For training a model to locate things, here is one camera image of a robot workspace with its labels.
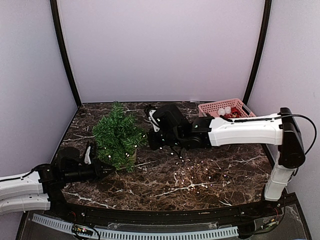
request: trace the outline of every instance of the brown marble surface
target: brown marble surface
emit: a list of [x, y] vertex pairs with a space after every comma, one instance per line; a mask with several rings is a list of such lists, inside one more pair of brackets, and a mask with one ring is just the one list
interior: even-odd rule
[[[143, 111], [147, 104], [124, 103], [125, 111], [135, 114], [146, 131], [152, 127]], [[197, 103], [176, 105], [190, 121], [198, 116]], [[60, 148], [73, 146], [82, 154], [87, 141], [94, 141], [93, 126], [110, 107], [111, 103], [81, 106]], [[219, 208], [259, 201], [272, 170], [259, 144], [184, 150], [183, 159], [171, 152], [169, 147], [152, 151], [145, 146], [137, 151], [134, 172], [117, 171], [98, 183], [74, 183], [63, 194], [70, 203], [120, 210]]]

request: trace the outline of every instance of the miniature christmas tree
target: miniature christmas tree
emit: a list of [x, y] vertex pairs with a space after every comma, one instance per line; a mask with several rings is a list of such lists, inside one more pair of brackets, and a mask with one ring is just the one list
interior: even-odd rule
[[136, 161], [137, 147], [146, 145], [144, 130], [136, 126], [133, 114], [125, 115], [124, 107], [119, 102], [112, 104], [108, 116], [103, 116], [93, 127], [97, 143], [97, 157], [117, 170], [133, 170]]

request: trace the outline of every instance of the black frame edge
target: black frame edge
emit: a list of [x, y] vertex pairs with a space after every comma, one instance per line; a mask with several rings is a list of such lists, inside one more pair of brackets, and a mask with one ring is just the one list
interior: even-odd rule
[[19, 224], [19, 228], [18, 228], [18, 231], [16, 233], [16, 236], [15, 236], [15, 240], [20, 240], [21, 239], [22, 233], [24, 232], [24, 228], [25, 228], [25, 225], [26, 225], [26, 222], [27, 222], [27, 217], [28, 217], [28, 212], [24, 212], [22, 214], [22, 217], [21, 217], [21, 220], [20, 220], [20, 224]]
[[75, 113], [74, 113], [74, 115], [73, 115], [73, 117], [72, 117], [72, 119], [71, 119], [68, 127], [66, 128], [66, 130], [65, 130], [65, 132], [64, 132], [64, 134], [63, 134], [63, 136], [62, 136], [62, 138], [61, 138], [61, 141], [59, 142], [58, 147], [56, 148], [55, 153], [54, 153], [54, 155], [53, 155], [53, 157], [52, 157], [51, 163], [55, 160], [55, 158], [56, 158], [56, 156], [57, 156], [57, 153], [58, 153], [58, 150], [59, 150], [62, 142], [64, 141], [64, 139], [65, 139], [65, 137], [66, 137], [66, 135], [67, 135], [67, 132], [68, 132], [71, 124], [73, 123], [73, 121], [74, 121], [74, 119], [75, 119], [78, 111], [79, 111], [79, 107], [76, 109], [76, 111], [75, 111]]
[[304, 233], [305, 233], [305, 235], [306, 235], [308, 240], [312, 240], [310, 229], [308, 227], [308, 223], [307, 223], [306, 217], [304, 215], [304, 212], [302, 210], [302, 207], [301, 207], [300, 203], [296, 204], [296, 208], [298, 209], [299, 217], [301, 219], [302, 226], [304, 228]]
[[249, 98], [251, 95], [251, 92], [254, 88], [255, 80], [257, 77], [260, 60], [262, 56], [262, 52], [264, 50], [264, 45], [266, 41], [267, 36], [267, 30], [268, 30], [268, 24], [269, 24], [269, 18], [270, 18], [270, 12], [271, 12], [271, 4], [272, 0], [265, 0], [264, 2], [264, 10], [263, 10], [263, 17], [262, 17], [262, 23], [261, 23], [261, 29], [260, 29], [260, 35], [258, 44], [256, 47], [256, 52], [253, 60], [253, 65], [250, 73], [250, 77], [246, 86], [246, 90], [243, 96], [242, 102], [247, 105], [249, 102]]
[[52, 19], [53, 19], [53, 24], [54, 24], [54, 29], [55, 29], [55, 34], [56, 34], [56, 39], [58, 41], [59, 49], [60, 49], [60, 54], [64, 66], [64, 70], [66, 73], [66, 76], [68, 78], [68, 82], [73, 94], [74, 101], [78, 107], [82, 105], [81, 99], [79, 96], [79, 92], [76, 86], [76, 82], [74, 79], [74, 76], [72, 74], [68, 54], [67, 54], [67, 49], [66, 49], [66, 44], [62, 32], [62, 27], [61, 27], [61, 22], [60, 22], [60, 17], [59, 17], [59, 9], [58, 9], [58, 3], [57, 0], [50, 0], [50, 5], [51, 5], [51, 13], [52, 13]]

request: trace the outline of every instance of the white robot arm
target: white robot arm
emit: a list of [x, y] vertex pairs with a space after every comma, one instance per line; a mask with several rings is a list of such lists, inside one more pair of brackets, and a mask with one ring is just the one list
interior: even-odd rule
[[294, 172], [306, 159], [301, 133], [293, 119], [295, 115], [288, 108], [259, 117], [199, 117], [192, 123], [174, 104], [159, 109], [148, 105], [145, 113], [153, 124], [153, 129], [148, 133], [149, 145], [153, 150], [166, 145], [187, 150], [227, 144], [279, 146], [275, 166], [264, 189], [264, 199], [267, 201], [280, 199]]
[[82, 157], [66, 147], [52, 164], [41, 164], [30, 172], [0, 177], [0, 215], [30, 210], [49, 210], [52, 202], [65, 202], [61, 192], [67, 183], [103, 179], [116, 169], [95, 158], [95, 145], [88, 144]]

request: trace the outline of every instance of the pink basket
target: pink basket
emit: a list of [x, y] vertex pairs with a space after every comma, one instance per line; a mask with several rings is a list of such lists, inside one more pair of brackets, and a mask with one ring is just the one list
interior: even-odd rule
[[199, 117], [219, 117], [218, 110], [225, 107], [236, 107], [241, 112], [242, 118], [255, 117], [256, 115], [238, 98], [215, 101], [199, 105]]

